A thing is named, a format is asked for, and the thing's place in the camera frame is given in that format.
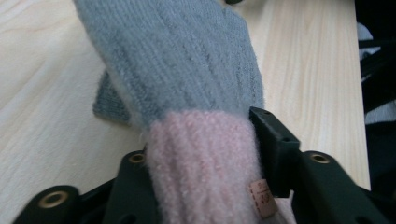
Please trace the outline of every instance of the fabric label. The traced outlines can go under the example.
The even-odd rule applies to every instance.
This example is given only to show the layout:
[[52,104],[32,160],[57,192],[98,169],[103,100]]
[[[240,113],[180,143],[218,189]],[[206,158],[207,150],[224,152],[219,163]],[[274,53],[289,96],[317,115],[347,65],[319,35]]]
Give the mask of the fabric label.
[[270,217],[277,212],[276,202],[265,179],[249,184],[248,191],[261,218]]

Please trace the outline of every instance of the black bracket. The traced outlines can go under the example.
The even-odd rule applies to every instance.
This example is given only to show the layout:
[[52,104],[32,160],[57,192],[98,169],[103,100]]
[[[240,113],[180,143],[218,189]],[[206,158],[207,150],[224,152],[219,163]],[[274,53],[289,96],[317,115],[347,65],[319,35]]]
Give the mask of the black bracket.
[[[294,191],[297,223],[396,223],[395,202],[360,189],[331,156],[301,152],[300,141],[273,114],[251,107],[250,120],[260,142],[264,178],[276,197],[287,198]],[[161,223],[144,161],[144,150],[127,154],[114,180],[83,195],[70,186],[46,189],[14,223]]]

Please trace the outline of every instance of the pink knit cuff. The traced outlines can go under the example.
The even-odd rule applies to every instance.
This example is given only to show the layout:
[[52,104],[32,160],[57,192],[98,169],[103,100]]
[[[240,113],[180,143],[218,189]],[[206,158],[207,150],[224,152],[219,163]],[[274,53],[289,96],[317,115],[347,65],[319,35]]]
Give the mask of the pink knit cuff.
[[247,186],[261,179],[247,119],[172,112],[150,127],[148,168],[164,223],[258,223]]

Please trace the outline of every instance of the glove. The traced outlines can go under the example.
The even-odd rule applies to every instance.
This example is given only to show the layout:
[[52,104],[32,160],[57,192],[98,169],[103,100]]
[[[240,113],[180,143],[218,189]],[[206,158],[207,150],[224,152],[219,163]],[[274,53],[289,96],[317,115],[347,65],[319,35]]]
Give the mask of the glove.
[[143,130],[164,223],[259,222],[248,109],[263,93],[245,21],[212,0],[75,3],[106,64],[94,112]]

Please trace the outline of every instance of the wooden table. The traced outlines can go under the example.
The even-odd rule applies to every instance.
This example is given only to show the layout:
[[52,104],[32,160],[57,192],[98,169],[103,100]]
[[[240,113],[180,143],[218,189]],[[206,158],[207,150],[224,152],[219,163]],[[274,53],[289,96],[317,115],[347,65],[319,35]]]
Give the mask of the wooden table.
[[[266,109],[369,188],[352,0],[246,0]],[[113,178],[140,132],[92,114],[105,67],[71,1],[0,3],[0,223],[39,191]]]

